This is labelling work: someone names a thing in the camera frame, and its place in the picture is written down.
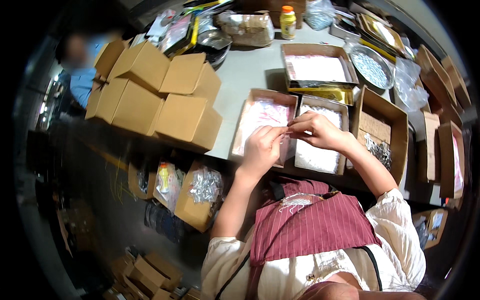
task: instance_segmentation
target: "round metal tray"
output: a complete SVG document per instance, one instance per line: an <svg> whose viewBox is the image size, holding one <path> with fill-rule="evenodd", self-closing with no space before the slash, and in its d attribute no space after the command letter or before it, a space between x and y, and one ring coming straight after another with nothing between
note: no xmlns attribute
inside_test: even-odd
<svg viewBox="0 0 480 300"><path fill-rule="evenodd" d="M373 83L371 78L369 78L370 77L369 74L364 74L361 71L361 68L355 62L355 56L357 56L359 54L367 55L368 57L372 58L375 62L377 62L380 65L383 73L385 74L385 76L387 78L387 83L386 83L385 86L379 86L379 85ZM384 90L389 90L393 87L394 73L393 73L392 69L390 68L390 66L388 66L388 64L386 63L385 59L380 54L378 54L376 51L372 50L371 48L369 48L367 46L355 45L355 46L352 47L352 51L350 52L350 59L352 60L353 65L355 66L355 69L357 69L357 71L362 75L362 77L365 78L365 80L367 80L370 84L373 84L374 86L376 86L378 88L381 88L381 89L384 89Z"/></svg>

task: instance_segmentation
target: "blue shirt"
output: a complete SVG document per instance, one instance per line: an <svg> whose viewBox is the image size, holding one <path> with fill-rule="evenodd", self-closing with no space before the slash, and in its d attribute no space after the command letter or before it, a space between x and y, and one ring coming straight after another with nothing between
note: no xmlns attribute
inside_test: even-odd
<svg viewBox="0 0 480 300"><path fill-rule="evenodd" d="M95 49L92 51L95 58L100 52L103 44L95 44ZM70 78L70 92L77 102L83 107L87 107L88 98L92 93L93 78L96 74L95 68L81 69L79 72L81 76L71 76Z"/></svg>

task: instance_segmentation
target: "yellow bottle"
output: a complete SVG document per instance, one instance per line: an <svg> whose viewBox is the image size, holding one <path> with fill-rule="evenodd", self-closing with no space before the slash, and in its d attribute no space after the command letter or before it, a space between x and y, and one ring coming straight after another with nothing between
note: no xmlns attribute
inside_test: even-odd
<svg viewBox="0 0 480 300"><path fill-rule="evenodd" d="M282 6L282 14L280 15L280 27L282 29L282 38L292 40L295 38L295 29L297 27L297 17L293 11L293 7Z"/></svg>
<svg viewBox="0 0 480 300"><path fill-rule="evenodd" d="M167 164L160 164L160 170L158 170L158 175L160 176L160 180L162 180L162 188L160 189L160 193L167 193L168 192L168 170Z"/></svg>

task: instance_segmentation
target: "table surface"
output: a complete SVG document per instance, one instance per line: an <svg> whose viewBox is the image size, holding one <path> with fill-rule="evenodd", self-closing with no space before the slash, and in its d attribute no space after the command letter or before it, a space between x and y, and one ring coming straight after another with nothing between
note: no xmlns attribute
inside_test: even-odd
<svg viewBox="0 0 480 300"><path fill-rule="evenodd" d="M265 88L281 92L286 92L287 87L284 76L284 64L281 57L281 44L284 43L327 43L335 46L343 46L345 41L329 33L329 27L314 31L306 23L303 23L302 29L297 29L294 40L283 40L280 37L279 30L276 29L275 40L270 47L232 47L227 54L225 61L216 71L222 81L222 85L213 105L214 109L222 116L223 122L218 131L215 145L206 155L222 159L231 159L231 146L235 138L237 124L239 122L243 103L245 102L251 88ZM384 91L381 95L384 99L390 101L389 91ZM399 189L406 199L409 192L405 190L405 181L407 175L407 164ZM275 171L282 173L311 178L313 180L324 180L331 184L342 185L346 179L349 181L347 186L355 187L359 190L368 191L364 182L358 176L338 176L335 174L319 173L306 169L296 168L293 162L286 163L284 169L274 168ZM439 205L438 191L431 195L431 204Z"/></svg>

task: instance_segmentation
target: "red striped apron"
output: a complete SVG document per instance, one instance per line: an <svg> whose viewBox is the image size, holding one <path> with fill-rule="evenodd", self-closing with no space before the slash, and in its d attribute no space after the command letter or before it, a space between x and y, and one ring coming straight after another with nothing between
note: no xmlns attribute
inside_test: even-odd
<svg viewBox="0 0 480 300"><path fill-rule="evenodd" d="M332 191L325 183L313 180L277 178L272 183L275 199L297 194L315 194L312 204L286 206L272 199L256 212L255 229L250 249L250 275L246 299L257 298L258 282L265 262L329 252L339 249L382 245L376 237L356 197ZM372 259L373 254L363 247ZM235 274L217 294L233 279Z"/></svg>

